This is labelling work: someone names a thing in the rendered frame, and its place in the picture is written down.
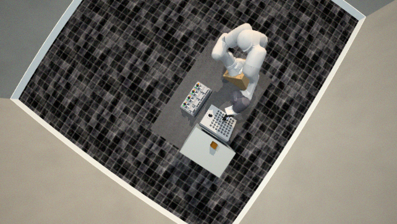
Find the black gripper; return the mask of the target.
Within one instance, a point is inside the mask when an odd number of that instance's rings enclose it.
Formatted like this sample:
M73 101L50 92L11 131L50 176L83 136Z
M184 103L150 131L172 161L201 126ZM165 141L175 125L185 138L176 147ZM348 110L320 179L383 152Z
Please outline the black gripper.
M225 116L224 116L223 118L221 118L220 121L227 121L228 118L233 117L233 116L234 116L234 115L227 115L227 114L225 114Z

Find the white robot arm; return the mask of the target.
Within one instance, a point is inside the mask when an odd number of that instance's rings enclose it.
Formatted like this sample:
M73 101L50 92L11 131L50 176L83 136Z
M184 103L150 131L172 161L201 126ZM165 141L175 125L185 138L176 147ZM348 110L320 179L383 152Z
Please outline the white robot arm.
M215 61L221 60L228 70L230 76L243 74L250 79L247 90L233 91L230 100L233 106L225 108L227 115L234 115L244 111L252 99L253 92L259 80L259 71L265 59L268 38L264 33L252 30L250 24L243 24L220 36L212 51L212 58ZM228 48L238 45L243 52L247 52L246 60L236 59L232 53L227 52Z

